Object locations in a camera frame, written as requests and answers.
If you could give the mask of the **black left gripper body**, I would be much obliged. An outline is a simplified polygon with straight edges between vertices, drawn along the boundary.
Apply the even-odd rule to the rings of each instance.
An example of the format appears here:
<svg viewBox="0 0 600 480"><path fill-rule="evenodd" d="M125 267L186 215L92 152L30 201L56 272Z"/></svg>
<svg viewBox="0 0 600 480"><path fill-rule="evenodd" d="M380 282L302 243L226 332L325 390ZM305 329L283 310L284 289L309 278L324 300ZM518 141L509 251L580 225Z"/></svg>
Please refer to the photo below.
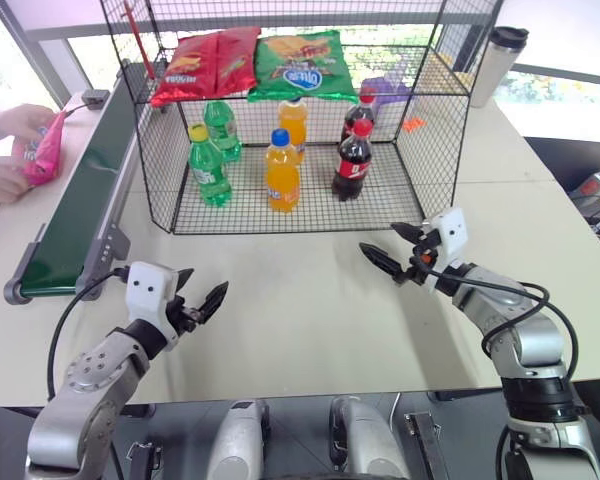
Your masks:
<svg viewBox="0 0 600 480"><path fill-rule="evenodd" d="M191 333L197 326L206 323L204 313L185 305L185 299L176 295L166 307L166 316L177 334Z"/></svg>

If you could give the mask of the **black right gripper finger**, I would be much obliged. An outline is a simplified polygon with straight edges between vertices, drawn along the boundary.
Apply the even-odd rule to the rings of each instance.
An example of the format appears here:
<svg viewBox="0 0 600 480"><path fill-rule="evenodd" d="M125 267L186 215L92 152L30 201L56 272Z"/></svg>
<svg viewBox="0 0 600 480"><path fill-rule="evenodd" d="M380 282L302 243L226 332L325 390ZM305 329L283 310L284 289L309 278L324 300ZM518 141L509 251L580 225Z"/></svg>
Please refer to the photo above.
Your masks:
<svg viewBox="0 0 600 480"><path fill-rule="evenodd" d="M419 244L426 238L424 231L417 225L412 225L405 222L395 222L391 224L391 228L401 238L411 244Z"/></svg>
<svg viewBox="0 0 600 480"><path fill-rule="evenodd" d="M412 279L409 271L402 269L401 264L392 259L384 250L379 247L361 242L359 248L363 255L378 269L386 273L391 279L399 285Z"/></svg>

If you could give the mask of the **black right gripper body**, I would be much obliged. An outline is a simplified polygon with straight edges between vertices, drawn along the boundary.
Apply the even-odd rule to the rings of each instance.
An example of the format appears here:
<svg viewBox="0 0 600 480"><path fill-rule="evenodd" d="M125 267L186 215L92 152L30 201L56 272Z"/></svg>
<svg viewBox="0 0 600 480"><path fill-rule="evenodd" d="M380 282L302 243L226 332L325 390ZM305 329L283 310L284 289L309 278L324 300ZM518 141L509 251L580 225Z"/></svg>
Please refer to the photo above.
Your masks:
<svg viewBox="0 0 600 480"><path fill-rule="evenodd" d="M441 244L437 229L425 234L426 238L421 243L413 244L412 256L409 259L411 266L406 270L412 275L411 281L418 285L423 285L430 275L438 257L437 247Z"/></svg>

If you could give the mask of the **person's right hand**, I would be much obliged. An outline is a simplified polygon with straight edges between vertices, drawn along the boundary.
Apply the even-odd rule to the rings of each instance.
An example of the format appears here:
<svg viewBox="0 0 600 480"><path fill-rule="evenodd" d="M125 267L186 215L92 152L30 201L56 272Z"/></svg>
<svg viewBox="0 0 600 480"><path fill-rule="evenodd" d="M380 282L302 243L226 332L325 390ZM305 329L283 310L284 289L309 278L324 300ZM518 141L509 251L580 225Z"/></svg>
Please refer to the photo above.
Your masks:
<svg viewBox="0 0 600 480"><path fill-rule="evenodd" d="M25 165L22 159L0 156L0 204L12 203L30 189L23 173Z"/></svg>

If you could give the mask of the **person's left hand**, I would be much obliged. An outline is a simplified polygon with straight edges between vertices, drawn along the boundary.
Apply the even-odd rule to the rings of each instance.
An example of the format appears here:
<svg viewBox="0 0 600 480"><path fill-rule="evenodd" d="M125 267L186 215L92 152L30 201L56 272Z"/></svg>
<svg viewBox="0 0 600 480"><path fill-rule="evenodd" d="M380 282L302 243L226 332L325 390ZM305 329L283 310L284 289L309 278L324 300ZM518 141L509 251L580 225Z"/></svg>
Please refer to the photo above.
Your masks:
<svg viewBox="0 0 600 480"><path fill-rule="evenodd" d="M55 117L55 112L40 105L22 104L0 110L0 140L14 136L39 141L43 136L38 129L47 126Z"/></svg>

